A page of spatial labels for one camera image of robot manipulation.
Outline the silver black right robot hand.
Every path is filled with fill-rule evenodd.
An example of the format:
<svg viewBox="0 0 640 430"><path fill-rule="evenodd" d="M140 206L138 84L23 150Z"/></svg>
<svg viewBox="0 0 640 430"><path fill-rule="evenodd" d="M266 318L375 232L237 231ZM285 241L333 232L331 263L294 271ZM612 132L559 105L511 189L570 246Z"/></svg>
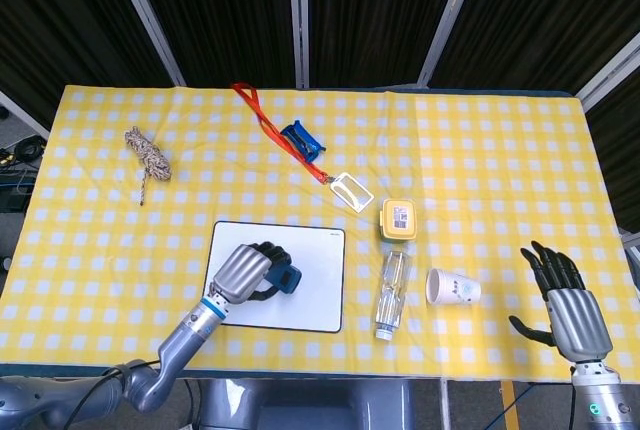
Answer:
<svg viewBox="0 0 640 430"><path fill-rule="evenodd" d="M613 350L603 314L574 261L562 252L531 243L522 248L549 318L548 331L525 325L515 315L511 326L528 340L555 347L566 360L581 364L602 361Z"/></svg>

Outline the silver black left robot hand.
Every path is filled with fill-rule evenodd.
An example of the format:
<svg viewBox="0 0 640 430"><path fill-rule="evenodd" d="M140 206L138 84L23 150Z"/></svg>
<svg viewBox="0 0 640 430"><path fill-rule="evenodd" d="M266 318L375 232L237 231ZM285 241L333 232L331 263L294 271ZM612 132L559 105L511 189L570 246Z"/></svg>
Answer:
<svg viewBox="0 0 640 430"><path fill-rule="evenodd" d="M221 296L230 304L265 301L279 292L275 284L258 290L273 267L288 266L291 256L281 247L265 241L239 245L223 263L205 290L207 297Z"/></svg>

